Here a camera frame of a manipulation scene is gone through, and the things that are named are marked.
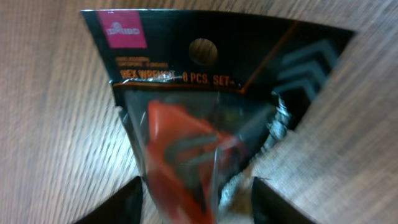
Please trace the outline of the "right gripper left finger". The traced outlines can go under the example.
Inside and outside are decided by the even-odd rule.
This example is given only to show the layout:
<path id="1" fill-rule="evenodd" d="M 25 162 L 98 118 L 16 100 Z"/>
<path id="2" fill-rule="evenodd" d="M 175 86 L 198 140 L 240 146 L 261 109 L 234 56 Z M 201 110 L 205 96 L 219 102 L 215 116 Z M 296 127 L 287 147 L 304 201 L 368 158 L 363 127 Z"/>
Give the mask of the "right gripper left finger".
<path id="1" fill-rule="evenodd" d="M 74 224 L 140 224 L 143 199 L 142 179 L 136 176 Z"/>

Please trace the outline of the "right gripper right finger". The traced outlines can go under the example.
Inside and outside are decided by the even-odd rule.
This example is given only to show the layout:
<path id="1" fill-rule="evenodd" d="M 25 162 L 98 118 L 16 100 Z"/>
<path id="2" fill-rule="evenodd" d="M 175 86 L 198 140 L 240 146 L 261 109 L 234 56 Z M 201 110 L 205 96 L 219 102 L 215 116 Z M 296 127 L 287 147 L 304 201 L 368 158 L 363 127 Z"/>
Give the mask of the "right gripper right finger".
<path id="1" fill-rule="evenodd" d="M 254 224 L 315 224 L 258 177 L 252 182 L 251 206 Z"/>

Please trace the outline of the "black hex wrench package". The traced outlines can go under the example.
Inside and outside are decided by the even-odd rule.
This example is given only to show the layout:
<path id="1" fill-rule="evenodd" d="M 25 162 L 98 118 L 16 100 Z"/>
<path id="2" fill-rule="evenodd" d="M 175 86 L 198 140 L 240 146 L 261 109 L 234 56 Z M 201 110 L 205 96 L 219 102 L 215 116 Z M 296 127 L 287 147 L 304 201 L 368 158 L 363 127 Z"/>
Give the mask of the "black hex wrench package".
<path id="1" fill-rule="evenodd" d="M 355 31 L 280 17 L 85 9 L 164 223 L 219 223 L 246 170 L 301 122 Z"/>

